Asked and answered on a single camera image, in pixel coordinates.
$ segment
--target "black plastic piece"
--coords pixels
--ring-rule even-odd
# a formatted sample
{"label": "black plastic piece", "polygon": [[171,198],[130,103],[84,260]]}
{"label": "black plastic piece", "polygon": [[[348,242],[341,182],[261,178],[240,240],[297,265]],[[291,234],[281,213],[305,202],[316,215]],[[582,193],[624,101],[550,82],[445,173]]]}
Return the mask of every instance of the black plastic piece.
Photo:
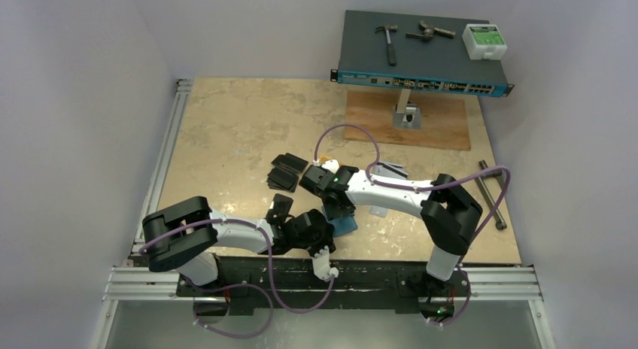
{"label": "black plastic piece", "polygon": [[317,209],[288,220],[281,228],[291,248],[307,250],[310,256],[325,247],[328,247],[330,253],[336,250],[333,240],[335,227]]}
{"label": "black plastic piece", "polygon": [[308,161],[301,159],[292,153],[286,153],[285,155],[279,155],[271,162],[275,167],[282,168],[288,172],[294,174],[300,174],[308,165]]}
{"label": "black plastic piece", "polygon": [[281,191],[288,191],[289,193],[294,193],[297,188],[296,181],[292,187],[283,187],[282,185],[274,182],[271,178],[266,179],[266,182],[268,183],[268,188],[271,190],[281,190]]}
{"label": "black plastic piece", "polygon": [[[432,185],[452,181],[455,181],[452,176],[440,174]],[[447,207],[444,208],[442,203],[447,203]],[[481,205],[457,185],[433,191],[428,200],[421,202],[421,207],[421,218],[433,243],[448,253],[465,255],[483,213]]]}
{"label": "black plastic piece", "polygon": [[275,194],[272,199],[272,204],[268,212],[266,213],[266,222],[272,227],[272,254],[283,255],[287,253],[291,247],[290,243],[285,237],[282,226],[286,223],[288,217],[290,217],[290,208],[293,207],[293,200],[284,195]]}
{"label": "black plastic piece", "polygon": [[[211,209],[208,200],[195,196],[146,216],[142,220],[146,242],[177,229],[182,223],[208,219]],[[217,230],[212,225],[193,228],[190,234],[182,232],[157,242],[147,250],[148,268],[152,272],[167,272],[190,261],[217,242]]]}
{"label": "black plastic piece", "polygon": [[335,227],[326,221],[325,216],[319,210],[312,209],[294,217],[290,215],[292,205],[291,198],[277,194],[266,214],[266,222],[272,226],[274,236],[273,255],[282,255],[290,249],[306,250],[310,256],[325,247],[331,253],[336,250],[333,240]]}
{"label": "black plastic piece", "polygon": [[319,197],[324,204],[328,220],[346,217],[354,213],[354,205],[345,191],[353,174],[359,169],[341,166],[336,174],[319,166],[310,166],[301,177],[299,185]]}
{"label": "black plastic piece", "polygon": [[298,178],[299,177],[297,175],[279,167],[274,167],[270,170],[270,173],[268,173],[268,179],[272,183],[277,184],[286,190],[291,190],[296,185]]}

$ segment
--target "metal rod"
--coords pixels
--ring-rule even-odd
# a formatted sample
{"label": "metal rod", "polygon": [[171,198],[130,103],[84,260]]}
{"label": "metal rod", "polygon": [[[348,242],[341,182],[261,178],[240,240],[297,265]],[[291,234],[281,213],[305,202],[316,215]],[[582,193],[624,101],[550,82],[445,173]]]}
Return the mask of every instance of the metal rod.
{"label": "metal rod", "polygon": [[[478,164],[482,167],[481,163],[485,163],[485,161],[481,161]],[[488,187],[485,185],[485,181],[483,180],[483,177],[479,176],[475,179],[476,184],[478,185],[478,189],[481,191],[481,194],[483,195],[483,198],[485,199],[485,201],[488,203],[488,207],[491,210],[494,207],[494,198],[492,197],[490,190],[488,189]],[[505,222],[505,219],[503,218],[503,215],[500,213],[500,210],[497,209],[495,215],[494,215],[494,219],[496,219],[496,226],[498,230],[504,230],[507,228],[507,223]]]}
{"label": "metal rod", "polygon": [[[488,167],[488,164],[485,162],[484,159],[482,159],[481,161],[478,161],[478,165],[481,167],[481,170],[485,170]],[[498,171],[493,171],[490,172],[489,174],[484,174],[483,178],[496,178],[499,185],[500,185],[500,189],[503,189],[503,172],[498,170]]]}

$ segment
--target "white enclosure wall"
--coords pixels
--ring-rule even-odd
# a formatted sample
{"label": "white enclosure wall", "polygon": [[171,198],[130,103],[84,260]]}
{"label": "white enclosure wall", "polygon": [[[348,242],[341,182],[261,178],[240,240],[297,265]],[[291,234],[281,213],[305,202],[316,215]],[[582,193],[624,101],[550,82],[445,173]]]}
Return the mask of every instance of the white enclosure wall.
{"label": "white enclosure wall", "polygon": [[638,0],[519,0],[484,115],[560,348],[638,342]]}
{"label": "white enclosure wall", "polygon": [[[169,67],[179,77],[328,77],[339,61],[347,9],[502,22],[516,1],[135,0],[135,3]],[[417,26],[400,28],[418,31]]]}
{"label": "white enclosure wall", "polygon": [[0,0],[0,347],[85,348],[174,81],[133,0]]}

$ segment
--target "hammer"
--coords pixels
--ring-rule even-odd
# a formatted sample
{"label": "hammer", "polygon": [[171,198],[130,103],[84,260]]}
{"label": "hammer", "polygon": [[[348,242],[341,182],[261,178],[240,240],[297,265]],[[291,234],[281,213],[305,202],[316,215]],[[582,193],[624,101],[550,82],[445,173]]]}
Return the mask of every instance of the hammer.
{"label": "hammer", "polygon": [[399,26],[380,26],[375,29],[376,32],[385,31],[385,39],[387,41],[387,63],[388,65],[396,65],[396,55],[394,54],[394,46],[390,40],[390,32],[396,32]]}

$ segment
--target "hammer handle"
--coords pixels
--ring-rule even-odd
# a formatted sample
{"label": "hammer handle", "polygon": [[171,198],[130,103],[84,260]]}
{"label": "hammer handle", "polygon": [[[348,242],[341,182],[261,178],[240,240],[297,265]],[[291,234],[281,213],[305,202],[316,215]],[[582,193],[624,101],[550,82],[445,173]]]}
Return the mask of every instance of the hammer handle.
{"label": "hammer handle", "polygon": [[396,54],[394,53],[394,44],[387,44],[387,63],[388,65],[396,65]]}

